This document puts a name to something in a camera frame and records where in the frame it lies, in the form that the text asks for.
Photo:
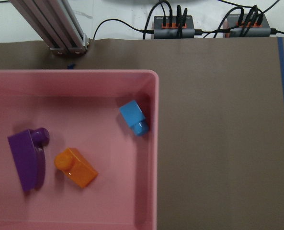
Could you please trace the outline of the small blue square block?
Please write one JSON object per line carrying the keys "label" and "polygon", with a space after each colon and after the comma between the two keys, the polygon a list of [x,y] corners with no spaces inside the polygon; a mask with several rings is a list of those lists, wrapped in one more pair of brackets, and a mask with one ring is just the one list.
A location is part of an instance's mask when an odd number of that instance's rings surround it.
{"label": "small blue square block", "polygon": [[143,136],[149,131],[146,117],[135,100],[119,107],[119,111],[129,128],[136,136]]}

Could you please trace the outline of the orange toy block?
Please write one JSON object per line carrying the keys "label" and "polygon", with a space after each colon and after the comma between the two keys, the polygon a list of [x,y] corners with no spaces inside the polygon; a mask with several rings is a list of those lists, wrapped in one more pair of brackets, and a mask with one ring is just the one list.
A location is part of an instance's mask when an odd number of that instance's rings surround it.
{"label": "orange toy block", "polygon": [[59,153],[54,165],[80,188],[88,186],[99,174],[77,148],[66,148]]}

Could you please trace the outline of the purple toy block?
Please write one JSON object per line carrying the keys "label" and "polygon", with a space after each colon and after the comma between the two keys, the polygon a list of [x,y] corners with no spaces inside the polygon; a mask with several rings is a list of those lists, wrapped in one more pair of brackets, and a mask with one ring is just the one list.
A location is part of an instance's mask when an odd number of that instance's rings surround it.
{"label": "purple toy block", "polygon": [[44,146],[50,141],[47,129],[27,129],[7,137],[24,192],[40,188],[45,179]]}

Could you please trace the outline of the pink plastic box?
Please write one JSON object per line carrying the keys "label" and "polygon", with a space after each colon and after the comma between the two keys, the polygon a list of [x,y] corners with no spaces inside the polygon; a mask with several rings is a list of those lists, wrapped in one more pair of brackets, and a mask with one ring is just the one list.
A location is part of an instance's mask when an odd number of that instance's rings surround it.
{"label": "pink plastic box", "polygon": [[[0,70],[0,230],[156,229],[158,102],[151,70]],[[41,127],[24,192],[7,138]]]}

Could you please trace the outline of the grey hub with orange connectors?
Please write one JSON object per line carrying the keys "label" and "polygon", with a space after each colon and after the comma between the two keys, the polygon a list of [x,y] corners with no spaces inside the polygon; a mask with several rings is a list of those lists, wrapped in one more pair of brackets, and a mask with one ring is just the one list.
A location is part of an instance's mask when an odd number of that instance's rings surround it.
{"label": "grey hub with orange connectors", "polygon": [[166,16],[166,25],[163,25],[164,16],[154,17],[154,34],[153,39],[178,39],[178,38],[194,38],[195,27],[193,17],[186,16],[185,24],[180,27],[176,24],[176,16],[173,16],[173,22],[170,26],[169,16]]}

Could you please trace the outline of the aluminium frame post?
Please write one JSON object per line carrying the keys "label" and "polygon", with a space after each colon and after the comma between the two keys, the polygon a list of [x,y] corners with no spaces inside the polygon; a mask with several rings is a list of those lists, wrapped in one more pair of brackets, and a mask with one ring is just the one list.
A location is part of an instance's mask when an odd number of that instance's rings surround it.
{"label": "aluminium frame post", "polygon": [[55,55],[83,55],[89,39],[67,0],[11,0]]}

